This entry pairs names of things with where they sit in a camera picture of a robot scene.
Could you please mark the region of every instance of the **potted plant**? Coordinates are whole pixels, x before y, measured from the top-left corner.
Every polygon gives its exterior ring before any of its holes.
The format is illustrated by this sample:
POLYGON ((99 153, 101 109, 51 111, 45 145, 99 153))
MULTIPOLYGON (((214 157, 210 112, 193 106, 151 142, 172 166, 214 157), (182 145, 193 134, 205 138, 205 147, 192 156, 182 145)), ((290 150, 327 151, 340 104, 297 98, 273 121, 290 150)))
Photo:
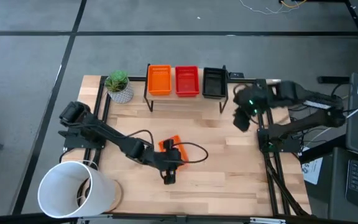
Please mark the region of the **potted plant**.
POLYGON ((116 103, 127 103, 134 96, 128 73, 125 71, 112 72, 104 82, 104 86, 107 88, 111 99, 116 103))

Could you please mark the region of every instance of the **black basket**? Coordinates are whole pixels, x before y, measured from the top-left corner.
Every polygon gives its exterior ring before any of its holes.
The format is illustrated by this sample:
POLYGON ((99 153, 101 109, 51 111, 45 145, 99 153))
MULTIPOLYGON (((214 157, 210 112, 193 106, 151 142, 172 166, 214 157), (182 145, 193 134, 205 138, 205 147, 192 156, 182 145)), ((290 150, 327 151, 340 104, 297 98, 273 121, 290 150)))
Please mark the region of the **black basket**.
POLYGON ((227 70, 221 68, 204 68, 203 96, 221 99, 227 93, 227 70))

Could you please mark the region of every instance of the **green plant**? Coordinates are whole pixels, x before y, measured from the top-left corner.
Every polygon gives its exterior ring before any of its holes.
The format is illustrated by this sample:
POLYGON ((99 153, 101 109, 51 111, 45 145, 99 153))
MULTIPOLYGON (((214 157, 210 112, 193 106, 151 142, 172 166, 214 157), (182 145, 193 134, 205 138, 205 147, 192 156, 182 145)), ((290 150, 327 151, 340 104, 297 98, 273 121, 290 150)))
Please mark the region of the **green plant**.
POLYGON ((117 93, 125 89, 128 84, 128 73, 125 71, 114 71, 108 76, 104 85, 106 86, 107 90, 117 93))

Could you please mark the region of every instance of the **white bucket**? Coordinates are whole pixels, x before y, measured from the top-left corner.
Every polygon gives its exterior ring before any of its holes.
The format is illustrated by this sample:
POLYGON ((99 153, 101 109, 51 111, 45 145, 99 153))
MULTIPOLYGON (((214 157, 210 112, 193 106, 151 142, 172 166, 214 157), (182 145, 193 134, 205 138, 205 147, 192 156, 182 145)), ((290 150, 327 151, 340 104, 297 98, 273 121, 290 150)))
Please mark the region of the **white bucket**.
POLYGON ((115 200, 114 181, 80 162, 63 162, 50 169, 38 188, 41 210, 53 218, 85 217, 99 215, 109 210, 115 200), (90 179, 88 197, 81 206, 77 204, 80 185, 90 179))

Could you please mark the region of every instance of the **wooden table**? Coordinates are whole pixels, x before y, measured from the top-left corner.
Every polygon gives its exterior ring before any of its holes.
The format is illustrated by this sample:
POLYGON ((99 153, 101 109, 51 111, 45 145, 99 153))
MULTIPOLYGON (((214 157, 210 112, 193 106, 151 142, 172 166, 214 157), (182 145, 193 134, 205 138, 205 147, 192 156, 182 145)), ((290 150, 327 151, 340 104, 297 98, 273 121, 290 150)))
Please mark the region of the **wooden table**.
MULTIPOLYGON (((78 101, 93 107, 100 76, 83 78, 78 101)), ((113 143, 107 142, 102 151, 99 169, 117 180, 124 191, 121 204, 112 213, 189 214, 271 216, 272 209, 264 159, 259 151, 256 124, 245 133, 233 124, 232 88, 228 84, 229 101, 222 114, 218 102, 180 98, 158 100, 150 112, 143 98, 144 82, 131 82, 134 97, 127 104, 111 102, 107 124, 123 134, 148 129, 158 142, 178 134, 182 141, 194 142, 209 152, 209 158, 199 164, 189 164, 177 173, 177 182, 164 185, 157 169, 143 166, 125 157, 113 143)), ((99 118, 103 113, 106 94, 103 93, 99 118)), ((288 110, 272 110, 273 120, 289 122, 288 110)), ((137 135, 149 141, 147 133, 137 135)), ((189 160, 201 159, 204 152, 185 146, 189 160)), ((296 201, 310 213, 301 165, 290 153, 281 153, 285 183, 296 201)), ((83 159, 84 149, 74 149, 63 161, 83 159)), ((280 191, 275 186, 278 209, 283 213, 280 191)))

